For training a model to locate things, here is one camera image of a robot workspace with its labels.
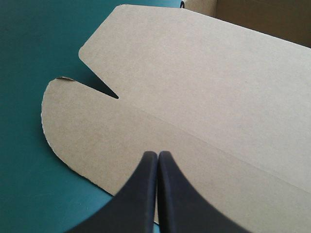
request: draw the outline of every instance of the teal surface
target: teal surface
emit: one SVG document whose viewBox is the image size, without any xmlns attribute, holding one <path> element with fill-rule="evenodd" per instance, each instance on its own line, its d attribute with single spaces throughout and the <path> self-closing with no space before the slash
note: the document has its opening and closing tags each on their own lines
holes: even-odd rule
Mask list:
<svg viewBox="0 0 311 233">
<path fill-rule="evenodd" d="M 63 232 L 111 199 L 54 155 L 40 112 L 43 92 L 57 76 L 108 91 L 78 50 L 125 3 L 179 7 L 180 1 L 0 1 L 0 232 Z"/>
</svg>

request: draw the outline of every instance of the brown cardboard sheet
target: brown cardboard sheet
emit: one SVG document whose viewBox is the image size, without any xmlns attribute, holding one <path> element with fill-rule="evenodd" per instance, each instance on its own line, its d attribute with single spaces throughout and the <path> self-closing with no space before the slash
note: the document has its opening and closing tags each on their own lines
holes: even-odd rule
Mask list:
<svg viewBox="0 0 311 233">
<path fill-rule="evenodd" d="M 310 0 L 185 0 L 185 8 L 311 47 Z"/>
<path fill-rule="evenodd" d="M 311 49 L 184 9 L 122 5 L 80 49 L 118 96 L 52 81 L 47 141 L 115 194 L 169 150 L 217 209 L 254 232 L 311 229 Z"/>
<path fill-rule="evenodd" d="M 170 150 L 194 187 L 253 232 L 309 232 L 311 194 L 184 130 L 78 82 L 50 82 L 44 133 L 70 168 L 112 194 L 146 150 Z"/>
</svg>

